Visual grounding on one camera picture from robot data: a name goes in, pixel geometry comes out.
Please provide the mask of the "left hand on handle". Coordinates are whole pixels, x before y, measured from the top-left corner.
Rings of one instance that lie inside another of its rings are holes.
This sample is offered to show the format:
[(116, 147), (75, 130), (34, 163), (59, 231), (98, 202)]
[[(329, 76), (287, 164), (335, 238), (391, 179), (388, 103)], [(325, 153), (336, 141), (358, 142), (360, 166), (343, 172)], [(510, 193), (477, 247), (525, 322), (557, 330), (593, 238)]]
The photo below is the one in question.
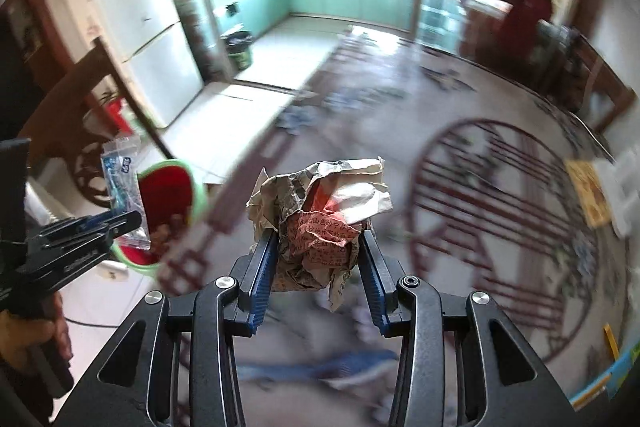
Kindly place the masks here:
[(60, 293), (52, 296), (54, 320), (27, 320), (10, 313), (1, 312), (1, 358), (18, 373), (37, 373), (29, 349), (54, 340), (62, 359), (69, 362), (73, 358), (70, 332), (63, 313), (63, 298)]

